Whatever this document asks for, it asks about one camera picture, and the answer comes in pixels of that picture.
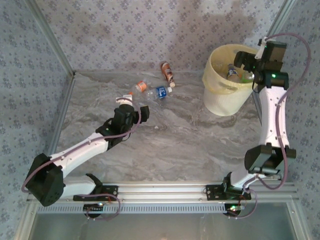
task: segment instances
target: floral wallpaper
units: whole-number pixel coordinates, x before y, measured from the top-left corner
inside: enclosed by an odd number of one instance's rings
[[[0,1],[0,239],[25,205],[22,182],[52,138],[67,74],[23,0]]]
[[[203,69],[213,49],[256,46],[284,0],[35,0],[72,68]]]
[[[286,122],[290,147],[297,158],[289,166],[313,238],[320,239],[320,2],[297,1],[281,32],[303,36],[311,48],[307,77],[287,99]],[[279,37],[288,43],[284,70],[296,81],[305,68],[306,48],[293,37]]]

